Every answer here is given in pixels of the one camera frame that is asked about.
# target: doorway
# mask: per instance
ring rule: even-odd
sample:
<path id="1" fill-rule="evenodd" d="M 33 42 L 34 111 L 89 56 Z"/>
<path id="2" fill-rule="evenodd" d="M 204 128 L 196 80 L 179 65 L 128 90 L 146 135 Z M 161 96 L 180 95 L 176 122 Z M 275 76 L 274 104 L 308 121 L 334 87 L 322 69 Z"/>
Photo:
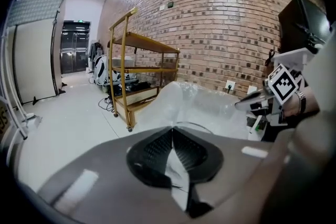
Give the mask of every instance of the doorway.
<path id="1" fill-rule="evenodd" d="M 84 71 L 88 66 L 90 23 L 65 21 L 61 39 L 61 73 Z"/>

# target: elevator door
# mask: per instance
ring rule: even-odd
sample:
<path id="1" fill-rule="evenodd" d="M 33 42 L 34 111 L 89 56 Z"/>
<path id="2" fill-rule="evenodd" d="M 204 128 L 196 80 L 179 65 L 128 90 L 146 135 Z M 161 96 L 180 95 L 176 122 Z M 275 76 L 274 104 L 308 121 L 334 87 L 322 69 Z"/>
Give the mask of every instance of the elevator door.
<path id="1" fill-rule="evenodd" d="M 88 32 L 62 32 L 61 70 L 62 74 L 84 71 L 88 66 Z"/>

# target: brick wall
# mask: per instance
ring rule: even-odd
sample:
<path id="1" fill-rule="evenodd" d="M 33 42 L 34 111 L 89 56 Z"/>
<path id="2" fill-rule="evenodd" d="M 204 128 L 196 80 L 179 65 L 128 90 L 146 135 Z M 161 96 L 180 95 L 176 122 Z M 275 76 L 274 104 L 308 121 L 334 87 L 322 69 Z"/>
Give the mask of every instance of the brick wall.
<path id="1" fill-rule="evenodd" d="M 169 1 L 174 7 L 159 11 Z M 130 18 L 129 29 L 180 49 L 178 80 L 215 90 L 223 90 L 226 80 L 233 80 L 233 94 L 244 97 L 249 85 L 261 86 L 268 52 L 280 45 L 277 15 L 289 1 L 106 0 L 98 38 L 106 45 L 109 26 L 136 6 L 139 12 Z M 323 0 L 311 1 L 324 9 Z M 113 55 L 119 54 L 120 46 L 114 45 Z M 135 60 L 136 65 L 158 66 L 161 56 L 138 50 Z M 158 77 L 149 73 L 140 78 L 155 83 Z"/>

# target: rolling cart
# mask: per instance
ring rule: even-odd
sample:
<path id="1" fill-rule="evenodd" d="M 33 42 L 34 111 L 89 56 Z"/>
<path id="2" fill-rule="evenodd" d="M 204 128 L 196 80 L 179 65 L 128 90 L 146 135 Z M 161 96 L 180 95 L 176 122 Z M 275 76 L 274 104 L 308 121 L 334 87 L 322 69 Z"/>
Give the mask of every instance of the rolling cart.
<path id="1" fill-rule="evenodd" d="M 121 45 L 121 66 L 120 67 L 112 66 L 113 46 L 110 46 L 109 58 L 108 58 L 109 73 L 112 74 L 113 70 L 121 73 L 121 84 L 122 84 L 122 95 L 121 96 L 114 97 L 112 80 L 110 80 L 112 102 L 113 102 L 113 107 L 114 107 L 114 117 L 120 116 L 126 122 L 127 129 L 129 132 L 132 132 L 137 122 L 136 121 L 137 114 L 147 105 L 149 105 L 153 101 L 153 99 L 158 95 L 159 89 L 162 86 L 163 72 L 174 72 L 175 73 L 174 80 L 176 80 L 177 68 L 179 64 L 178 56 L 180 53 L 178 49 L 171 48 L 153 39 L 127 31 L 129 18 L 137 12 L 138 12 L 138 9 L 133 8 L 132 10 L 130 10 L 128 13 L 122 16 L 117 22 L 115 22 L 110 27 L 110 31 L 111 31 L 110 44 L 120 44 Z M 114 29 L 122 22 L 124 22 L 123 35 L 122 37 L 114 38 Z M 162 54 L 161 66 L 160 67 L 125 67 L 126 46 L 134 47 L 135 49 L 140 48 L 144 50 L 161 53 Z M 164 68 L 163 67 L 164 54 L 176 54 L 175 68 Z M 125 73 L 147 73 L 147 72 L 161 73 L 160 86 L 126 94 Z"/>

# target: white floor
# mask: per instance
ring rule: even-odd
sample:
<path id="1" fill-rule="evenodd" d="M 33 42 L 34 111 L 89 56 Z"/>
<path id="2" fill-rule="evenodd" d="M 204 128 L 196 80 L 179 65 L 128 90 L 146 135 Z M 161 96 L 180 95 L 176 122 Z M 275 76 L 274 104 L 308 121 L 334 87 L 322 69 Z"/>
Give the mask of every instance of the white floor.
<path id="1" fill-rule="evenodd" d="M 101 87 L 90 84 L 85 72 L 63 75 L 66 93 L 24 105 L 27 112 L 42 116 L 37 130 L 24 142 L 18 178 L 34 191 L 57 170 L 90 148 L 109 140 L 135 134 L 120 118 L 98 107 L 107 97 Z"/>

